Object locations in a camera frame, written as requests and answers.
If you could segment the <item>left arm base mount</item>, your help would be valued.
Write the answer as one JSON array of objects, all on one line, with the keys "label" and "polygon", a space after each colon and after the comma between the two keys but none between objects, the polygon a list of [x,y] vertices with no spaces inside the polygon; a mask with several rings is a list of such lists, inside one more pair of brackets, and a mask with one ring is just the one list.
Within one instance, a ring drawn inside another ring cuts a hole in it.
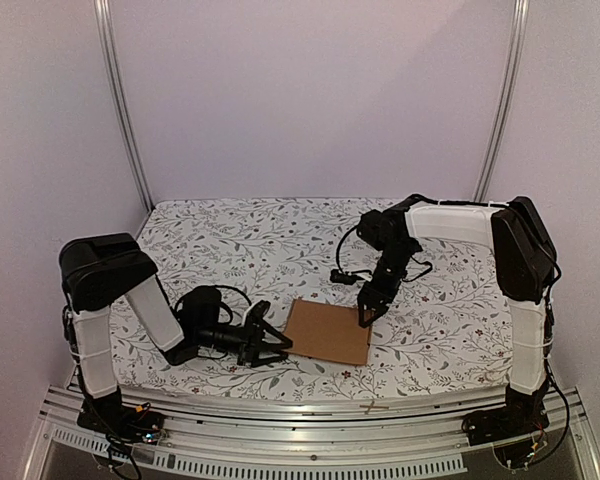
[{"label": "left arm base mount", "polygon": [[77,425],[125,443],[157,443],[164,434],[165,416],[150,402],[124,405],[118,392],[106,397],[86,397]]}]

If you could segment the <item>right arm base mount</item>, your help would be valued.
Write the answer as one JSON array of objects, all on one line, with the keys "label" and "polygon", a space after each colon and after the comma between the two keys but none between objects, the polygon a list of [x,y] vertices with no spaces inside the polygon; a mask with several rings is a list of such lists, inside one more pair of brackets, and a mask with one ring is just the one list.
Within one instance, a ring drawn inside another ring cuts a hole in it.
[{"label": "right arm base mount", "polygon": [[463,417],[461,430],[471,446],[498,442],[544,430],[549,419],[544,407],[511,404],[476,410]]}]

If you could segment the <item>left robot arm white sleeve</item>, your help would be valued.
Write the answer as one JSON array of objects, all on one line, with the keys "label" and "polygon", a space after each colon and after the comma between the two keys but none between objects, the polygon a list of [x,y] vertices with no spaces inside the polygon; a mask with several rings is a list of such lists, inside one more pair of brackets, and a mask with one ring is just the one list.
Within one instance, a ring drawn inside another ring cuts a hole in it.
[{"label": "left robot arm white sleeve", "polygon": [[157,265],[130,234],[74,239],[62,247],[59,266],[70,313],[67,336],[74,340],[86,396],[101,399],[119,390],[110,316],[121,298],[168,364],[179,366],[199,355],[202,346],[176,319]]}]

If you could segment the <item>brown cardboard box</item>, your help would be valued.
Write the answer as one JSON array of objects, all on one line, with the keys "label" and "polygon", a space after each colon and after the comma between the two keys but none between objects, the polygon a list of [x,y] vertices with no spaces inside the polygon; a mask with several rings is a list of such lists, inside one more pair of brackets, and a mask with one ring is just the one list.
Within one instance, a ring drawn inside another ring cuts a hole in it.
[{"label": "brown cardboard box", "polygon": [[284,330],[292,341],[287,352],[338,364],[366,365],[371,330],[360,327],[358,321],[356,308],[296,299]]}]

